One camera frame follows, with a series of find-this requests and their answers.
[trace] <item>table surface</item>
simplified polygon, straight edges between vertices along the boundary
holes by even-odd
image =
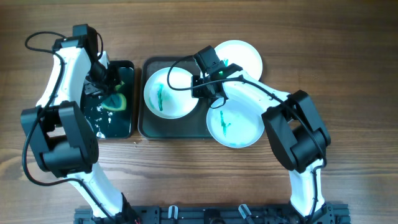
[[[106,2],[0,1],[0,223],[71,223],[74,209],[87,205],[70,184],[46,188],[26,179],[19,122],[44,92],[53,63],[25,49],[25,38],[39,30],[71,35],[82,23],[101,33],[112,60],[137,67],[155,55],[249,42],[264,58],[262,81],[306,91],[330,132],[326,200],[349,204],[353,223],[398,222],[398,2]],[[31,44],[50,48],[53,40]],[[266,134],[234,150],[212,139],[150,141],[136,131],[100,141],[99,149],[106,175],[132,205],[260,205],[287,203],[291,194]],[[53,179],[30,151],[28,162],[36,178]]]

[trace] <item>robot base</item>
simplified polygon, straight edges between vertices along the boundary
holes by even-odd
[[[140,216],[136,224],[300,224],[304,221],[289,204],[268,205],[264,207],[175,207],[157,206],[132,207]],[[251,215],[242,211],[248,208]],[[314,217],[315,224],[350,224],[348,205],[325,203]],[[90,208],[75,210],[74,224],[113,223],[107,218],[95,222]]]

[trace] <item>green sponge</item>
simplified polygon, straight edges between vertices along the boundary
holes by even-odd
[[[114,93],[108,96],[101,106],[110,111],[123,111],[126,109],[126,97],[122,93]]]

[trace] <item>black mounting bracket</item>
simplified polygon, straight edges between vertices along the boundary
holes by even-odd
[[[123,198],[122,212],[115,214],[115,216],[113,217],[114,220],[111,220],[109,218],[94,217],[92,218],[94,223],[95,224],[107,224],[107,223],[141,224],[142,222],[140,216],[136,213],[135,208],[132,208],[130,206],[130,203],[127,201],[123,193],[122,193],[122,198]]]
[[[225,66],[224,62],[220,60],[216,51],[212,46],[207,46],[196,53],[193,58],[195,59],[203,78],[199,76],[192,76],[192,86],[202,85],[216,80],[224,80],[234,72],[242,70],[242,67],[231,64]],[[195,98],[226,98],[226,94],[221,82],[205,85],[202,88],[192,90],[192,97]]]
[[[299,90],[289,95],[285,104],[300,116],[326,154],[330,135],[308,94]],[[288,124],[291,119],[294,118],[282,105],[269,108],[262,114],[272,152],[278,161],[286,169],[302,173],[308,165],[322,157],[302,125],[291,130]]]
[[[21,125],[27,135],[42,107],[23,110]],[[55,127],[63,127],[65,135],[49,137]],[[30,147],[37,164],[44,172],[57,178],[74,172],[91,172],[98,160],[98,142],[86,118],[75,101],[64,101],[50,107],[37,124]]]

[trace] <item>wire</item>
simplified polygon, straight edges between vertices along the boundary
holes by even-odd
[[[185,56],[183,58],[178,59],[176,62],[173,63],[173,65],[170,67],[169,72],[167,73],[167,84],[169,85],[169,87],[172,90],[176,90],[176,91],[184,91],[184,90],[194,90],[196,88],[201,88],[207,85],[211,85],[214,83],[223,83],[223,82],[243,82],[243,83],[247,83],[250,84],[254,87],[257,87],[258,89],[260,89],[261,91],[263,91],[265,94],[269,95],[272,99],[278,101],[287,111],[289,111],[292,116],[294,117],[294,119],[296,119],[297,121],[300,122],[300,124],[304,127],[304,130],[307,132],[307,134],[310,136],[311,140],[313,141],[313,143],[315,144],[315,147],[319,150],[319,153],[321,154],[321,157],[323,159],[323,164],[320,166],[316,166],[314,167],[314,169],[311,171],[311,173],[313,174],[313,182],[314,182],[314,198],[313,198],[313,205],[311,208],[311,212],[310,214],[307,216],[307,223],[310,223],[313,215],[315,213],[315,209],[317,207],[317,202],[318,202],[318,184],[317,184],[317,170],[326,167],[327,165],[327,159],[326,159],[326,155],[325,153],[323,153],[322,148],[320,147],[318,141],[315,139],[314,135],[312,134],[311,130],[307,127],[307,125],[303,122],[303,120],[300,118],[300,116],[289,106],[287,106],[285,104],[285,101],[281,100],[280,98],[278,98],[275,94],[269,92],[268,90],[266,90],[265,88],[263,88],[262,86],[258,85],[257,83],[253,83],[250,82],[249,80],[245,80],[244,77],[242,75],[240,75],[239,77],[236,78],[227,78],[227,79],[223,79],[223,80],[215,80],[215,81],[211,81],[208,83],[203,83],[197,86],[191,86],[191,87],[187,87],[187,88],[174,88],[171,86],[170,84],[170,73],[172,71],[172,69],[174,68],[174,66],[176,66],[179,62],[186,60],[188,58],[193,57],[192,55],[188,55]]]
[[[104,52],[104,42],[102,41],[102,36],[100,33],[97,33],[98,37],[101,39],[101,53],[98,56],[98,60],[101,59],[102,53]]]
[[[58,180],[55,182],[50,182],[50,183],[45,183],[45,182],[40,182],[36,179],[34,179],[27,167],[27,150],[28,150],[28,145],[30,143],[30,140],[32,138],[33,132],[36,128],[36,126],[38,125],[40,119],[44,116],[45,112],[47,111],[47,109],[50,107],[51,103],[53,102],[55,95],[57,94],[58,88],[60,86],[60,83],[62,81],[62,76],[63,76],[63,72],[65,70],[65,62],[63,60],[63,58],[56,52],[53,52],[51,50],[46,50],[46,49],[38,49],[38,48],[34,48],[28,45],[28,42],[30,41],[31,38],[40,35],[40,34],[53,34],[53,35],[57,35],[60,36],[62,38],[66,38],[64,35],[62,34],[58,34],[56,32],[51,32],[51,31],[42,31],[42,32],[36,32],[30,36],[28,36],[28,38],[26,38],[25,40],[25,47],[29,50],[33,50],[36,52],[45,52],[45,53],[49,53],[49,54],[53,54],[55,55],[59,60],[60,60],[60,73],[58,75],[57,81],[55,82],[55,86],[54,89],[51,92],[49,101],[45,104],[45,106],[42,108],[41,112],[39,113],[39,115],[36,117],[36,119],[33,122],[32,128],[30,129],[29,133],[26,136],[26,140],[25,140],[25,144],[24,144],[24,148],[22,150],[22,168],[24,170],[24,173],[26,175],[26,177],[34,184],[37,184],[39,186],[44,186],[44,187],[49,187],[49,186],[54,186],[54,185],[58,185],[58,184],[62,184],[65,182],[77,182],[79,183],[84,190],[87,192],[87,194],[90,196],[90,198],[94,201],[94,203],[99,207],[99,209],[112,221],[115,222],[115,220],[109,215],[109,213],[103,208],[102,204],[95,198],[95,196],[91,193],[91,191],[89,190],[89,188],[85,185],[85,183],[83,182],[83,180],[80,179],[76,179],[76,178],[68,178],[68,179],[63,179],[63,180]]]
[[[211,105],[210,105],[210,108],[214,110],[214,109],[217,109],[217,108],[220,108],[220,107],[224,106],[225,103],[226,103],[226,98],[223,97],[223,104],[222,104],[222,105],[216,106],[215,108],[214,108],[214,107],[211,107]]]

